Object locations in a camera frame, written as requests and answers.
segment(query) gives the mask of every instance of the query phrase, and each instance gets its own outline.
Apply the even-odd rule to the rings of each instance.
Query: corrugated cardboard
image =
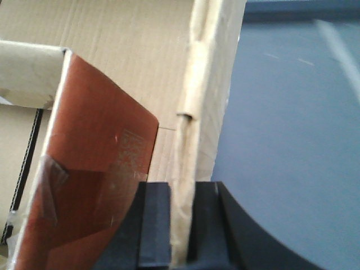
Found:
[[[194,181],[208,181],[245,0],[3,0],[0,37],[67,46],[159,119],[149,181],[173,189],[173,262],[185,259]]]

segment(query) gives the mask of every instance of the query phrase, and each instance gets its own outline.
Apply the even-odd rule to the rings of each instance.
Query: gray surface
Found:
[[[360,61],[360,23],[336,29]],[[326,269],[360,269],[360,104],[312,23],[245,24],[213,180]]]

